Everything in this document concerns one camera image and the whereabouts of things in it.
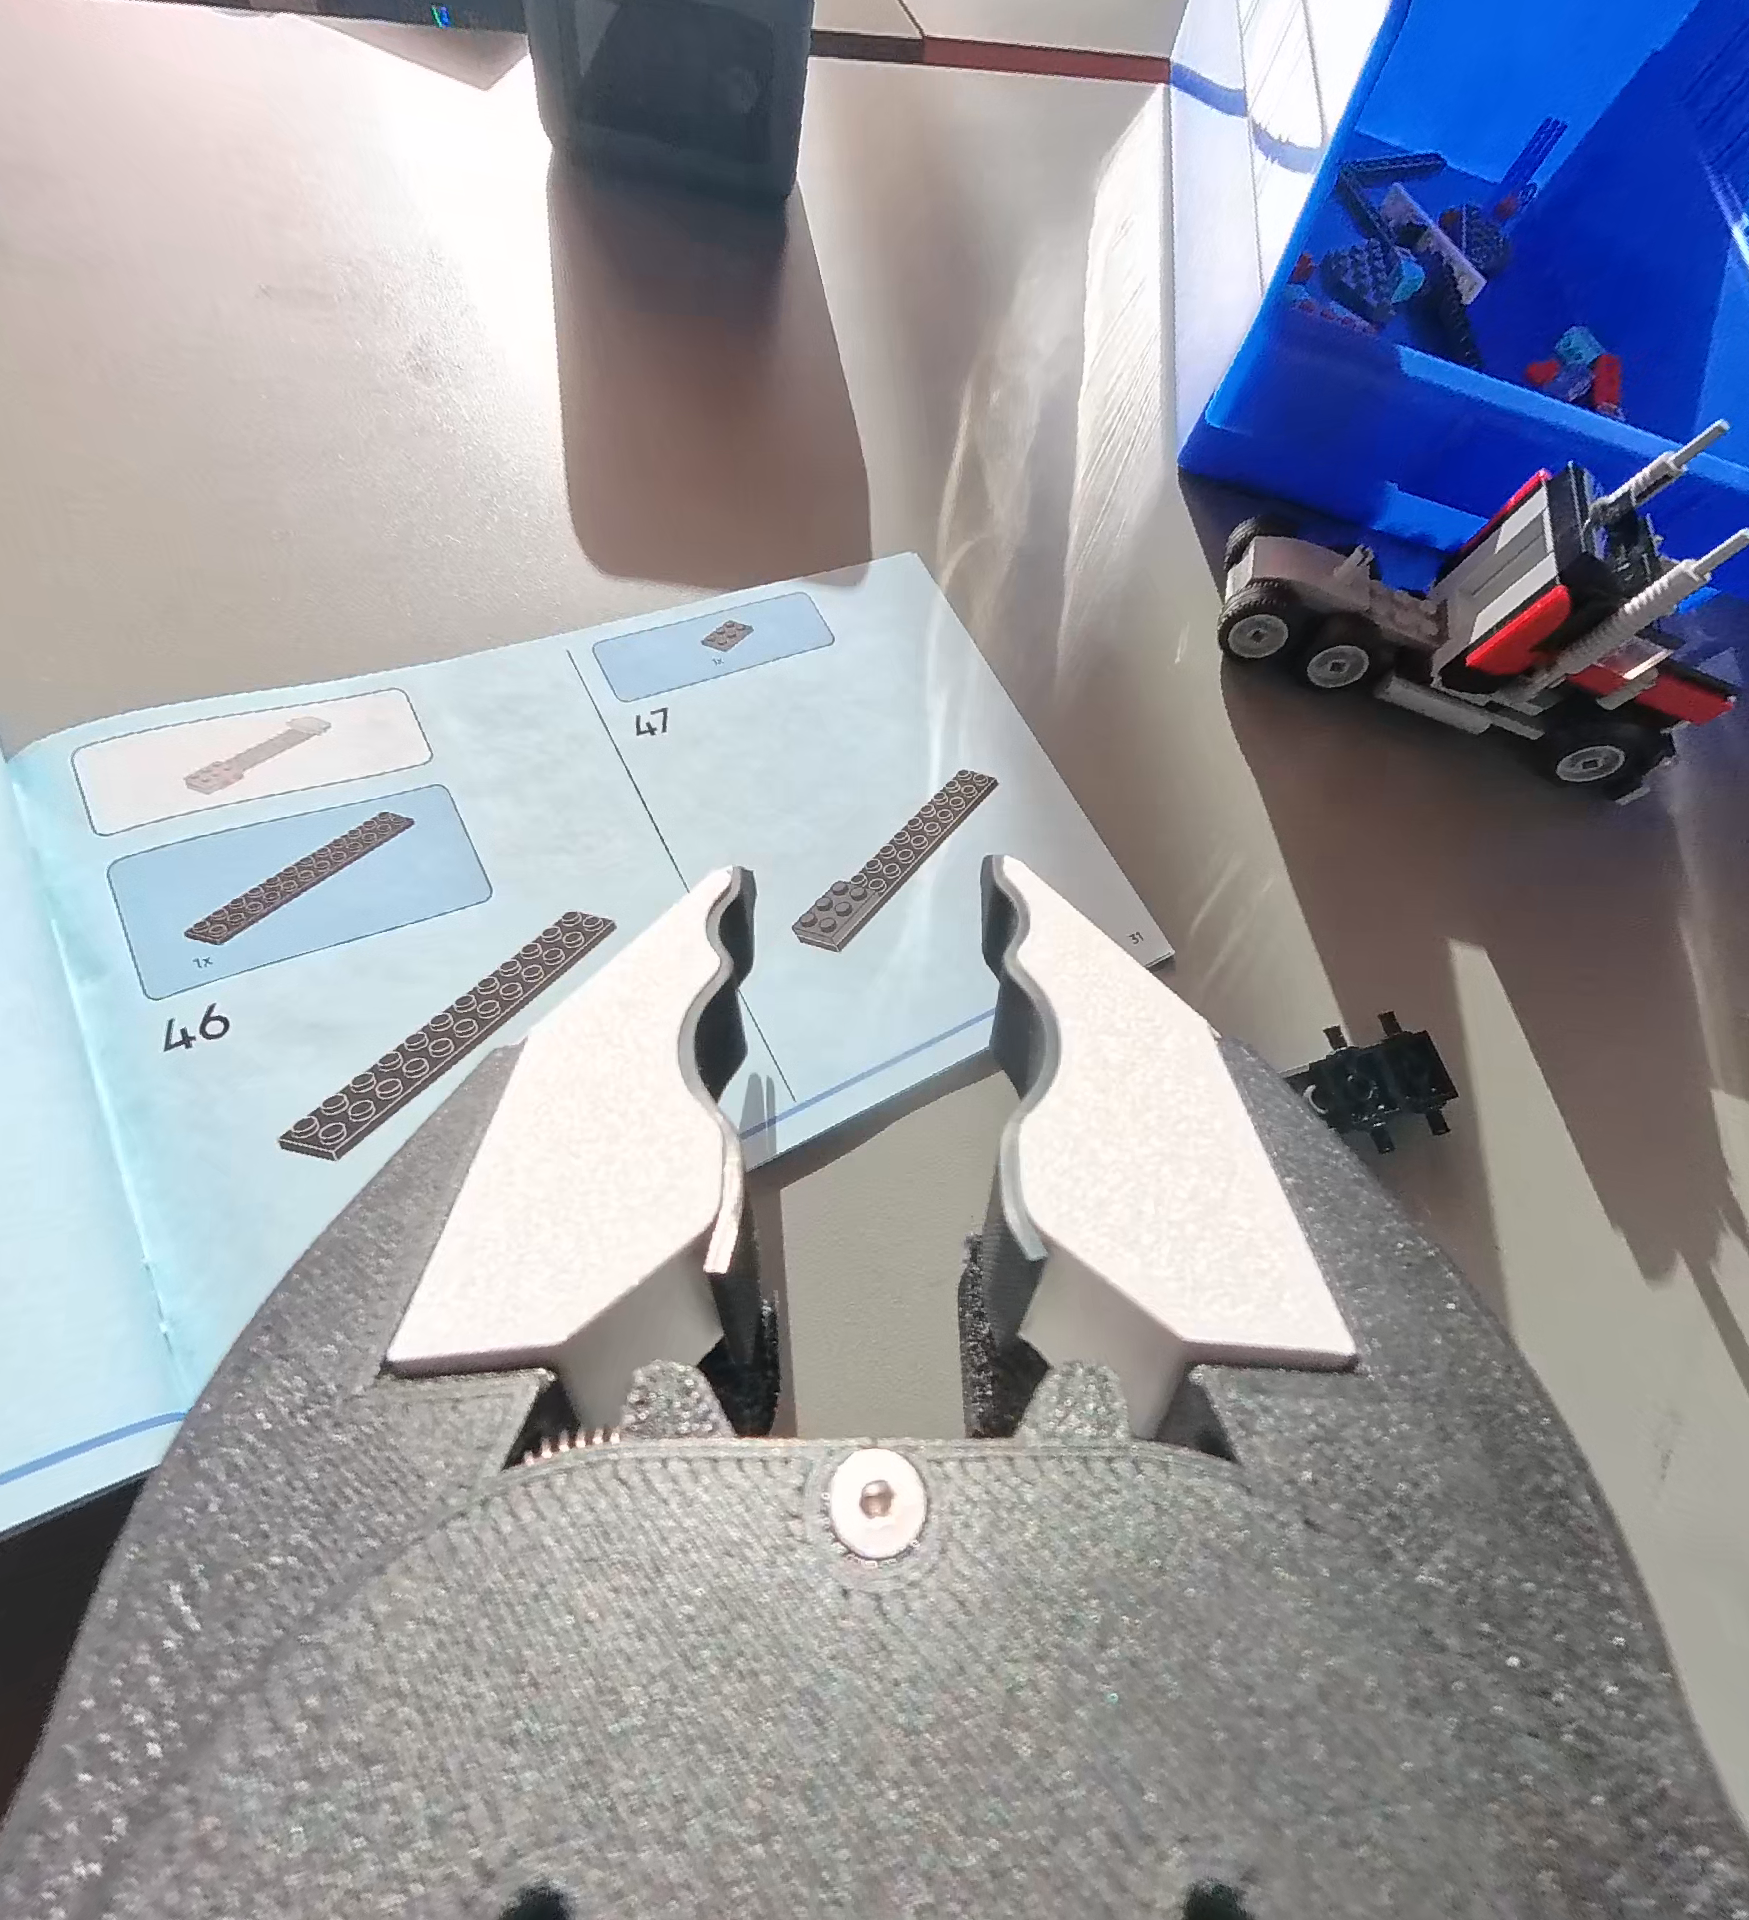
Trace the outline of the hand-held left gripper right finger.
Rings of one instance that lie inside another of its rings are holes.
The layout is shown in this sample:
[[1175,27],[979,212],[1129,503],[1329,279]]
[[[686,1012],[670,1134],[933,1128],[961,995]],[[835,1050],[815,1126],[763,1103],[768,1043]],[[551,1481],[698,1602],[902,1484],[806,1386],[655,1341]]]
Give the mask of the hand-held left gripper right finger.
[[1195,1371],[1361,1380],[1216,1027],[1016,856],[983,861],[981,946],[1016,1105],[958,1290],[966,1435],[1010,1438],[1073,1365],[1143,1443],[1194,1440]]

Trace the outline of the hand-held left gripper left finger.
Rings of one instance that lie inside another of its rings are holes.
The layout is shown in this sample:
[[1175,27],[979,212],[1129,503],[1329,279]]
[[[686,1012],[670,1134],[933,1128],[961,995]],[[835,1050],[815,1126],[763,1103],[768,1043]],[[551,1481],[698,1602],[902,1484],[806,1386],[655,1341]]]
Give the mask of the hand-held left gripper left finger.
[[640,1369],[768,1375],[746,1163],[751,868],[709,873],[536,1024],[404,1312],[404,1377],[553,1371],[586,1427]]

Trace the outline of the grey desk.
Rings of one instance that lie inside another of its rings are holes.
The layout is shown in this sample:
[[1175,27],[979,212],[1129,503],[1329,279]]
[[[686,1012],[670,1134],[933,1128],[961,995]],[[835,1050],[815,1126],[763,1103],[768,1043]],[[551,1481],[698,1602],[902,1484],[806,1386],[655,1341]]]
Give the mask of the grey desk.
[[1168,100],[819,60],[785,228],[551,164],[520,41],[0,5],[0,729],[914,551],[1213,1019],[1435,1031],[1382,1166],[1749,1747],[1749,609],[1645,803],[1223,675]]

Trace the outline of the small black brick piece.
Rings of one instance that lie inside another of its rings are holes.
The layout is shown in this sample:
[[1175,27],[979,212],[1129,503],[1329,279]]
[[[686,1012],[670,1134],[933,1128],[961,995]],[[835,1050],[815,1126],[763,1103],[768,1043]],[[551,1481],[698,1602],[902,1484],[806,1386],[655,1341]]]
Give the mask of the small black brick piece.
[[1430,1031],[1403,1027],[1393,1012],[1378,1019],[1380,1037],[1373,1043],[1350,1043],[1340,1026],[1326,1027],[1329,1051],[1284,1080],[1330,1131],[1367,1138],[1387,1156],[1396,1151],[1395,1128],[1407,1119],[1448,1137],[1448,1113],[1461,1092]]

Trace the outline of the light blue instruction booklet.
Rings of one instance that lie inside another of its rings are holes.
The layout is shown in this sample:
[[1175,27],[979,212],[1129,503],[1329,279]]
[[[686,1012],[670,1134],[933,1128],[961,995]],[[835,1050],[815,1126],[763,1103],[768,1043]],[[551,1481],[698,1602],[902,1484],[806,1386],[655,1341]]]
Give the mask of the light blue instruction booklet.
[[468,1070],[715,868],[751,1166],[975,1057],[996,853],[1174,959],[911,555],[0,747],[0,1542],[147,1474]]

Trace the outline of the red black toy brick truck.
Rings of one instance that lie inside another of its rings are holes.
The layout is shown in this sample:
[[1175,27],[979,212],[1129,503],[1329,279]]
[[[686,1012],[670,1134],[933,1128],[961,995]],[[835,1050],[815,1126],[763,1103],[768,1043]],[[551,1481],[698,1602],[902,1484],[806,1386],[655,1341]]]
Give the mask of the red black toy brick truck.
[[1371,697],[1472,738],[1509,736],[1552,786],[1639,798],[1677,738],[1729,714],[1738,685],[1682,664],[1663,629],[1749,547],[1665,557],[1646,503],[1731,430],[1714,422],[1610,492],[1537,470],[1427,588],[1393,588],[1369,547],[1299,538],[1272,515],[1226,545],[1219,653],[1318,694]]

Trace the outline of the blue plastic parts bin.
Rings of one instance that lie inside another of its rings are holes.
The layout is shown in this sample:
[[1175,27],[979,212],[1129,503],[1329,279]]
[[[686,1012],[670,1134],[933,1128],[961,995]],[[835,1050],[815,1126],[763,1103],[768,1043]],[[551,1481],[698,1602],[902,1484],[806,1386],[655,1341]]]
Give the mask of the blue plastic parts bin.
[[[1174,63],[1182,468],[1445,549],[1536,468],[1614,482],[1728,419],[1654,517],[1749,526],[1749,3],[1185,5]],[[1288,301],[1353,235],[1342,162],[1432,149],[1430,212],[1485,204],[1548,116],[1485,373]]]

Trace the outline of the pile of toy bricks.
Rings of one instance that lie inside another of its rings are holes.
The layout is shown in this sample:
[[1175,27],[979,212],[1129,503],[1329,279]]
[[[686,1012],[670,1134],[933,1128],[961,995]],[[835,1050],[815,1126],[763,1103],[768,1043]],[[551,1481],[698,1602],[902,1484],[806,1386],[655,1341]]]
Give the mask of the pile of toy bricks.
[[1544,118],[1485,204],[1437,213],[1424,191],[1448,174],[1442,154],[1388,149],[1342,162],[1335,204],[1353,235],[1330,252],[1299,253],[1288,301],[1371,337],[1398,322],[1422,348],[1485,373],[1473,309],[1509,272],[1512,228],[1533,204],[1536,174],[1564,131],[1564,121]]

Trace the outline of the black cube device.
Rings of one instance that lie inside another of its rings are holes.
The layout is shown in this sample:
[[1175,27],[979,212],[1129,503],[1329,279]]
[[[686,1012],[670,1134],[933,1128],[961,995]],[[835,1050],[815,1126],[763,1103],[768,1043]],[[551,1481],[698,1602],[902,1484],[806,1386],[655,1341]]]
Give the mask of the black cube device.
[[557,152],[732,200],[788,200],[813,3],[526,3],[525,18]]

